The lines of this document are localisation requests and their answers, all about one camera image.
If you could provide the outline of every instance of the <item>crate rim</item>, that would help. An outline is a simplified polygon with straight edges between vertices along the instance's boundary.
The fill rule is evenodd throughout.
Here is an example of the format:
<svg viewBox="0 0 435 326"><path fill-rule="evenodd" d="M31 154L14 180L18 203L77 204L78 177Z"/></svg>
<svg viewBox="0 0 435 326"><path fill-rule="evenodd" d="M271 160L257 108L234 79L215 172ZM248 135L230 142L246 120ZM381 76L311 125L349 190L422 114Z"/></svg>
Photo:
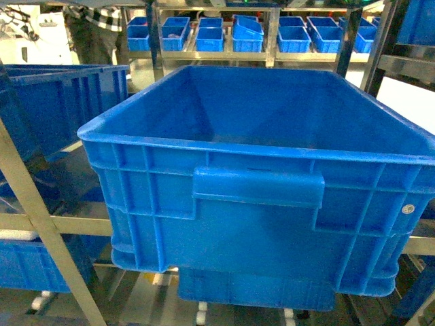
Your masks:
<svg viewBox="0 0 435 326"><path fill-rule="evenodd" d="M25 65L25 68L29 69L59 69L58 66L56 68L51 65ZM34 85L39 84L41 82L55 82L58 80L64 80L65 77L70 79L77 77L86 77L92 73L103 73L108 71L127 71L128 66L124 65L65 65L63 67L74 67L81 66L79 69L69 69L66 68L65 71L61 72L47 72L41 73L38 75L21 75L16 77L10 77L11 81L15 85L25 86L25 85ZM6 73L7 69L23 69L23 65L5 65Z"/></svg>
<svg viewBox="0 0 435 326"><path fill-rule="evenodd" d="M265 145L250 145L250 144L239 144L239 143L212 143L207 141L191 141L185 139L168 139L159 137L140 137L140 136L128 136L128 135L117 135L117 139L113 139L112 134L105 134L99 132L98 129L105 123L106 119L110 119L114 113L122 108L123 111L134 105L136 98L141 97L147 93L153 92L161 84L165 83L166 80L170 79L173 75L178 74L184 69L197 69L198 67L192 66L182 66L172 73L164 76L162 79L158 80L156 83L152 84L148 88L136 93L132 97L126 99L124 102L112 107L101 115L90 120L77 131L78 137L83 141L88 141L91 143L115 143L138 146L150 146L150 147L161 147L161 148L172 148L172 149L187 149L187 150L205 150L211 152L222 152L222 153L236 153L242 155L254 155L254 156L268 156L268 157L282 157L282 158L304 158L304 159L320 159L320 160L341 160L341 161L352 161L352 162L375 162L375 163L396 163L396 164L411 164L411 165L423 165L432 166L435 165L435 156L420 156L420 155L407 155L407 154L394 154L394 153L375 153L375 152L358 152L358 151L343 151L337 149L307 149L307 148L297 148L297 147L271 147ZM221 69L252 69L249 67L219 67ZM365 95L358 87L353 84L348 84L343 77L337 73L331 71L314 71L316 74L333 75L338 77L338 81L350 87L357 93ZM428 145L432 144L435 151L435 135L431 134L422 127L416 125L412 121L401 116L399 113L395 112L393 109L389 108L387 105L379 102L372 96L367 97L367 100L372 104L378 106L386 114L389 114L399 123L406 124L414 132L423 136Z"/></svg>

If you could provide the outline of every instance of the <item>plastic crate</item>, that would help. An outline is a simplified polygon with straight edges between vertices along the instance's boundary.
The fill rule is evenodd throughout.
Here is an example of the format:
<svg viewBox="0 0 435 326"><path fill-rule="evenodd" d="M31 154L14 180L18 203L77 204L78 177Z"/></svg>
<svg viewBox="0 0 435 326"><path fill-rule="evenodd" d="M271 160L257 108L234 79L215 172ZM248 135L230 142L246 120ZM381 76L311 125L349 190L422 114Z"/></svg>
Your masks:
<svg viewBox="0 0 435 326"><path fill-rule="evenodd" d="M398 43L435 46L435 1L411 0Z"/></svg>
<svg viewBox="0 0 435 326"><path fill-rule="evenodd" d="M314 26L316 27L337 27L337 23L331 17L307 17L307 30L311 37L314 34Z"/></svg>
<svg viewBox="0 0 435 326"><path fill-rule="evenodd" d="M148 26L129 26L127 27L128 49L130 51L149 51L150 34Z"/></svg>
<svg viewBox="0 0 435 326"><path fill-rule="evenodd" d="M77 235L63 236L73 260L88 282L92 263ZM68 293L68 285L40 239L0 240L0 287Z"/></svg>
<svg viewBox="0 0 435 326"><path fill-rule="evenodd" d="M372 20L372 24L374 24L376 27L378 27L381 23L381 17L374 17Z"/></svg>
<svg viewBox="0 0 435 326"><path fill-rule="evenodd" d="M257 16L232 15L232 19L234 21L236 21L239 17L243 17L243 18L250 19L250 20L255 20L256 22L258 22L258 17Z"/></svg>
<svg viewBox="0 0 435 326"><path fill-rule="evenodd" d="M311 39L304 27L279 27L279 51L281 52L308 52Z"/></svg>
<svg viewBox="0 0 435 326"><path fill-rule="evenodd" d="M232 34L237 39L263 38L263 28L259 22L245 17L238 17L234 25Z"/></svg>
<svg viewBox="0 0 435 326"><path fill-rule="evenodd" d="M321 53L338 53L343 32L340 27L316 27L311 39Z"/></svg>
<svg viewBox="0 0 435 326"><path fill-rule="evenodd" d="M186 40L185 27L162 27L164 51L182 51Z"/></svg>
<svg viewBox="0 0 435 326"><path fill-rule="evenodd" d="M359 53L370 53L377 29L374 27L360 27L356 35L355 49Z"/></svg>
<svg viewBox="0 0 435 326"><path fill-rule="evenodd" d="M196 50L224 51L224 31L222 29L200 28L196 36Z"/></svg>
<svg viewBox="0 0 435 326"><path fill-rule="evenodd" d="M199 28L213 28L221 29L224 26L224 20L222 18L201 18L199 20Z"/></svg>
<svg viewBox="0 0 435 326"><path fill-rule="evenodd" d="M183 40L186 41L190 34L190 17L169 17L163 27L184 27Z"/></svg>
<svg viewBox="0 0 435 326"><path fill-rule="evenodd" d="M435 136L327 71L184 67L78 134L127 270L387 295L435 198Z"/></svg>
<svg viewBox="0 0 435 326"><path fill-rule="evenodd" d="M261 35L251 35L245 39L232 38L232 50L234 52L261 52L263 37Z"/></svg>
<svg viewBox="0 0 435 326"><path fill-rule="evenodd" d="M98 114L127 98L127 66L5 65L28 118L13 110L1 110L21 157L35 151L29 137L20 132L30 124L44 155L78 141L77 129Z"/></svg>
<svg viewBox="0 0 435 326"><path fill-rule="evenodd" d="M142 26L147 24L147 18L144 16L137 16L133 17L132 20L130 20L127 23L127 26Z"/></svg>
<svg viewBox="0 0 435 326"><path fill-rule="evenodd" d="M346 29L347 28L347 19L344 17L340 17L338 19L338 25L342 28L342 29ZM369 22L367 19L361 17L361 22L360 22L360 27L374 27L377 28L377 25L372 24L371 22Z"/></svg>
<svg viewBox="0 0 435 326"><path fill-rule="evenodd" d="M279 17L279 26L303 26L305 27L304 20L299 16Z"/></svg>

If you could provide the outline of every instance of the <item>metal pole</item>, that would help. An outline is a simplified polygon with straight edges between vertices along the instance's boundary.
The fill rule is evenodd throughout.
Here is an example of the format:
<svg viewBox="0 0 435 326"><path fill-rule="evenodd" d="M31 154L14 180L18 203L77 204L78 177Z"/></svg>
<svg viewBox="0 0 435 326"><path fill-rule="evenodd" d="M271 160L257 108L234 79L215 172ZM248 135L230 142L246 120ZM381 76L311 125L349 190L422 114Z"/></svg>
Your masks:
<svg viewBox="0 0 435 326"><path fill-rule="evenodd" d="M154 0L147 0L146 5L148 32L150 33L150 50L154 81L163 78L162 50L160 48L160 37L158 34L158 12Z"/></svg>
<svg viewBox="0 0 435 326"><path fill-rule="evenodd" d="M353 45L355 44L358 28L360 27L361 15L362 8L348 9L346 12L347 28L341 41L340 53L335 60L336 72L343 77L346 77L347 69L349 68Z"/></svg>
<svg viewBox="0 0 435 326"><path fill-rule="evenodd" d="M381 87L384 70L378 69L384 54L392 54L397 43L397 36L408 9L410 0L386 1L381 24L379 25L372 51L368 57L366 70L362 78L361 89L376 97Z"/></svg>
<svg viewBox="0 0 435 326"><path fill-rule="evenodd" d="M3 63L0 61L0 73L5 74ZM9 78L3 79L6 88L3 93L7 101L18 102L18 95ZM56 226L50 218L50 214L44 200L39 194L32 177L30 176L20 154L0 119L0 169L7 182L14 191L18 201L27 214L30 222L39 237L51 254L60 273L65 278L72 294L82 308L86 318L92 326L106 326L97 304L92 298L82 275L77 269L71 255L63 242Z"/></svg>
<svg viewBox="0 0 435 326"><path fill-rule="evenodd" d="M266 68L275 66L275 51L277 47L277 35L279 26L279 13L281 8L271 8L268 15Z"/></svg>

